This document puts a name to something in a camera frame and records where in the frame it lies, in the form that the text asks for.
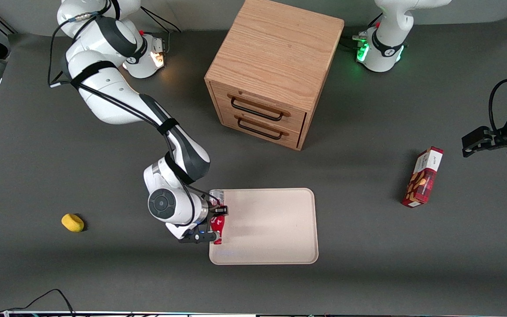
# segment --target gray table surface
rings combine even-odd
[[[216,266],[208,245],[177,243],[146,207],[143,169],[166,151],[155,129],[105,124],[73,88],[47,88],[49,38],[16,36],[0,86],[0,309],[60,288],[77,310],[507,315],[506,154],[464,159],[460,140],[507,78],[507,20],[416,26],[386,74],[338,49],[301,152],[220,125],[203,76],[224,36],[173,34],[167,67],[128,80],[209,152],[197,186],[312,189],[318,261]],[[433,194],[408,209],[429,146],[445,150]],[[89,230],[66,231],[65,213]]]

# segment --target drawer handle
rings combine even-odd
[[[259,135],[263,135],[266,138],[270,138],[270,139],[273,139],[273,140],[279,140],[283,136],[283,132],[279,132],[279,136],[274,136],[274,135],[271,135],[271,134],[267,134],[265,132],[257,131],[256,129],[250,128],[248,126],[242,125],[241,122],[242,122],[242,118],[238,118],[238,126],[240,128],[242,128],[244,130],[248,130],[248,131],[253,132],[253,133],[257,133]]]
[[[268,120],[271,120],[271,121],[280,121],[283,118],[283,115],[284,115],[284,113],[281,112],[281,114],[278,117],[268,116],[267,114],[262,114],[261,112],[257,112],[255,110],[251,110],[251,109],[248,109],[248,108],[244,108],[242,106],[238,106],[237,104],[234,103],[235,101],[236,101],[236,98],[232,97],[230,103],[231,103],[231,105],[232,105],[233,108],[245,111],[248,114],[255,114],[256,116],[259,116],[259,117],[262,117],[262,118],[265,118],[265,119],[268,119]]]

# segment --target wooden drawer cabinet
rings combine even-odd
[[[290,148],[296,148],[297,146],[299,136],[298,132],[271,126],[265,122],[239,114],[232,114],[230,112],[223,112],[221,116],[222,124],[227,127],[257,136],[258,138],[271,141],[282,146]]]
[[[344,22],[246,0],[205,81],[220,122],[300,150]]]
[[[298,132],[302,128],[305,112],[260,96],[253,96],[231,86],[218,83],[211,83],[211,86],[221,112],[232,112],[265,122],[269,126],[276,125]]]

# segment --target wire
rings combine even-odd
[[[499,81],[498,84],[496,84],[494,86],[494,88],[492,89],[492,91],[490,92],[490,98],[489,98],[489,120],[490,120],[490,127],[492,128],[492,130],[494,131],[494,134],[495,136],[505,145],[507,145],[507,140],[505,140],[503,137],[502,137],[502,134],[500,133],[500,131],[496,128],[496,125],[494,124],[494,114],[492,112],[492,103],[494,102],[494,95],[496,94],[496,91],[498,90],[498,88],[500,88],[500,86],[502,86],[503,84],[507,83],[507,78],[505,80],[501,80]]]
[[[219,200],[218,198],[216,198],[215,196],[213,196],[213,195],[211,195],[211,194],[209,194],[209,193],[207,193],[207,192],[203,192],[203,191],[202,191],[202,190],[200,190],[200,189],[196,189],[195,187],[193,187],[193,186],[191,186],[191,185],[187,185],[187,184],[186,184],[186,186],[187,186],[189,189],[194,190],[195,192],[200,192],[200,193],[202,193],[202,194],[204,194],[204,195],[207,195],[207,196],[209,196],[209,197],[213,198],[214,200],[216,200],[216,201],[217,201],[218,205],[219,205],[219,206],[221,206],[221,205],[220,205],[220,200]]]
[[[86,90],[87,92],[91,92],[95,96],[98,96],[101,99],[104,99],[104,100],[114,104],[115,106],[125,110],[129,114],[132,114],[133,116],[136,116],[137,118],[141,119],[142,121],[150,124],[154,128],[159,128],[159,124],[157,124],[155,121],[153,121],[148,115],[144,114],[140,110],[135,109],[132,106],[129,106],[125,102],[122,102],[113,96],[107,95],[104,92],[99,92],[99,90],[91,88],[85,84],[79,84],[79,88]]]
[[[68,310],[70,311],[70,314],[72,315],[72,317],[76,317],[76,314],[74,313],[74,309],[72,308],[72,304],[70,304],[70,302],[68,301],[67,297],[64,295],[64,293],[62,293],[61,290],[57,289],[57,288],[53,288],[51,289],[50,291],[47,291],[46,293],[40,295],[39,297],[36,297],[36,299],[34,299],[33,301],[31,301],[28,305],[26,305],[25,307],[13,307],[13,308],[8,308],[8,309],[3,309],[3,310],[0,310],[0,313],[3,313],[4,311],[9,311],[9,310],[24,310],[24,309],[28,309],[30,307],[30,305],[34,304],[36,301],[38,301],[39,299],[41,299],[42,297],[45,297],[46,295],[50,294],[51,292],[53,291],[57,291],[58,293],[60,293],[60,295],[62,296],[62,298],[64,299],[64,301],[66,302],[66,305],[68,305]]]
[[[156,20],[153,16],[151,16],[151,14],[149,14],[146,10],[143,10],[152,20],[154,20],[157,24],[159,24],[159,26],[161,26],[168,34],[171,33],[170,30],[167,30],[167,28],[165,28],[165,26],[163,26],[163,24],[161,24],[158,20]]]
[[[74,34],[74,37],[72,38],[72,44],[74,44],[74,42],[76,42],[77,40],[77,37],[79,36],[79,34],[93,21],[95,21],[97,19],[97,16],[93,16],[93,18],[90,18],[89,20],[87,20],[82,26],[81,28],[79,28],[78,32],[76,32],[76,34]]]
[[[98,12],[99,15],[103,15],[105,14],[105,12],[107,12],[111,6],[113,5],[113,2],[111,0],[105,0],[105,5],[103,6],[103,8]]]
[[[171,156],[171,159],[173,161],[175,161],[175,157],[173,157],[173,148],[171,147],[171,143],[167,139],[167,134],[164,134],[163,138],[165,139],[165,142],[167,143],[167,147],[169,148],[169,156]],[[183,227],[185,227],[186,225],[192,224],[193,221],[195,220],[195,203],[193,203],[193,198],[191,198],[191,194],[189,193],[189,189],[187,189],[187,186],[189,186],[189,185],[182,182],[181,179],[179,178],[179,176],[177,176],[177,174],[175,174],[175,173],[173,173],[173,174],[175,175],[175,177],[177,178],[179,183],[183,186],[183,190],[185,190],[185,193],[187,194],[187,198],[189,198],[189,202],[191,203],[191,220],[189,220],[188,223],[182,225]]]
[[[52,33],[52,39],[50,40],[50,62],[48,63],[48,86],[53,84],[50,82],[50,73],[52,72],[52,50],[54,49],[54,39],[56,38],[56,34],[62,28],[62,26],[65,26],[68,23],[69,23],[69,20],[65,20]]]
[[[180,29],[180,28],[178,28],[175,24],[173,24],[173,23],[169,22],[168,20],[165,20],[165,18],[162,18],[161,16],[159,16],[159,15],[157,15],[157,14],[155,14],[155,13],[151,12],[151,11],[150,11],[150,10],[148,10],[147,8],[144,8],[143,6],[140,6],[140,8],[141,8],[144,12],[146,12],[146,11],[147,11],[147,12],[149,12],[149,13],[153,14],[154,16],[156,16],[157,18],[159,18],[160,20],[162,20],[162,21],[164,21],[164,22],[166,22],[166,23],[171,24],[171,26],[173,26],[173,27],[177,30],[177,32],[181,33],[181,29]]]
[[[348,49],[350,49],[350,50],[355,50],[355,48],[354,48],[353,46],[348,46],[347,44],[344,44],[344,43],[342,43],[341,41],[340,41],[340,42],[338,42],[338,44],[342,45],[344,48],[348,48]]]
[[[372,20],[372,21],[371,21],[371,22],[367,25],[367,26],[368,26],[368,28],[370,28],[370,27],[373,25],[373,23],[375,23],[375,21],[376,21],[376,20],[378,20],[381,16],[382,16],[382,12],[381,12],[381,14],[379,14],[379,15],[378,15],[378,16],[377,16],[374,20]]]

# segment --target green led light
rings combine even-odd
[[[362,47],[359,48],[359,50],[357,52],[357,59],[360,62],[365,60],[368,50],[369,50],[369,44],[367,44],[367,43],[365,43]]]
[[[398,62],[400,60],[400,56],[402,55],[402,51],[404,50],[404,45],[400,48],[400,52],[398,52],[398,57],[396,58],[396,61]]]

